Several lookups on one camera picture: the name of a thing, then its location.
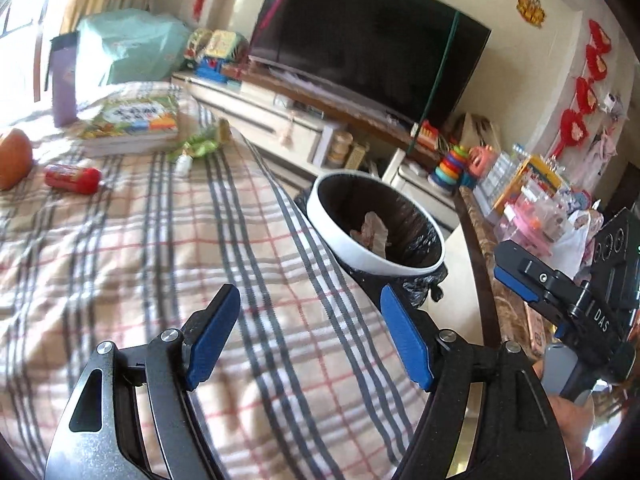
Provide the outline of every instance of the book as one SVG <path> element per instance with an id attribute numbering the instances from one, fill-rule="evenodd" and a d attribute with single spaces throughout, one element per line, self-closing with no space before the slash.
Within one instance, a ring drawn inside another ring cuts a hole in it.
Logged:
<path id="1" fill-rule="evenodd" d="M 79 138 L 84 146 L 175 139 L 177 113 L 172 96 L 108 100 Z"/>
<path id="2" fill-rule="evenodd" d="M 89 158 L 108 155 L 137 155 L 150 152 L 168 152 L 175 148 L 175 139 L 145 139 L 124 144 L 100 144 L 82 146 L 82 153 Z"/>

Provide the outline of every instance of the blue gripper pad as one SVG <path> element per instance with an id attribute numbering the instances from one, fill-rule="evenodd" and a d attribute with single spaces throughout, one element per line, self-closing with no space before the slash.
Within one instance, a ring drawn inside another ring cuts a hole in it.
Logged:
<path id="1" fill-rule="evenodd" d="M 191 314 L 182 327 L 182 366 L 187 390 L 209 379 L 240 314 L 240 292 L 229 283 L 209 306 Z"/>
<path id="2" fill-rule="evenodd" d="M 513 292 L 515 292 L 518 296 L 522 298 L 522 301 L 525 303 L 535 303 L 540 301 L 538 295 L 527 288 L 522 282 L 519 282 L 511 276 L 506 270 L 501 267 L 496 266 L 494 269 L 494 277 L 496 280 L 501 282 L 507 288 L 510 288 Z"/>
<path id="3" fill-rule="evenodd" d="M 433 382 L 429 349 L 389 285 L 380 294 L 380 310 L 409 378 L 426 390 Z"/>

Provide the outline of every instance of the wooden drawer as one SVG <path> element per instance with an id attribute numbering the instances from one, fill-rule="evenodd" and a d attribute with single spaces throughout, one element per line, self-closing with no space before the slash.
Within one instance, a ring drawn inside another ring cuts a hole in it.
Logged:
<path id="1" fill-rule="evenodd" d="M 214 113 L 227 119 L 249 142 L 293 164 L 310 162 L 313 159 L 320 138 L 319 132 L 292 123 L 289 118 L 279 114 L 193 82 L 188 83 L 186 89 L 198 101 L 209 105 Z M 291 127 L 291 142 L 283 146 L 278 140 L 280 132 Z"/>

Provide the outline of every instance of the shelf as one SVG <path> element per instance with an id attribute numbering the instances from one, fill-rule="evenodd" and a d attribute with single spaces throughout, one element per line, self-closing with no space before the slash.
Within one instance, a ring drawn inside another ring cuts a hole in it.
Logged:
<path id="1" fill-rule="evenodd" d="M 350 107 L 345 102 L 334 101 L 327 96 L 315 94 L 305 88 L 276 78 L 265 68 L 252 66 L 248 69 L 238 70 L 235 66 L 227 66 L 222 69 L 222 73 L 228 77 L 239 78 L 243 82 L 266 88 L 305 105 L 318 108 L 332 119 L 367 132 L 396 148 L 406 150 L 411 142 L 409 133 L 400 126 L 385 123 L 379 118 L 364 114 L 359 108 Z M 408 157 L 416 160 L 429 171 L 436 168 L 441 158 L 438 153 L 432 152 L 419 144 L 415 145 L 414 150 Z"/>

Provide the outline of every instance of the black tv screen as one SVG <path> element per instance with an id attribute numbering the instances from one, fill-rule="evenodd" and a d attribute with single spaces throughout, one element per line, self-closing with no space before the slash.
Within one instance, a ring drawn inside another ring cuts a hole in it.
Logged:
<path id="1" fill-rule="evenodd" d="M 257 23 L 276 0 L 265 0 Z M 436 79 L 456 10 L 438 0 L 282 0 L 254 30 L 258 60 L 347 88 L 418 121 Z M 490 30 L 464 14 L 428 120 L 441 127 L 465 89 Z"/>

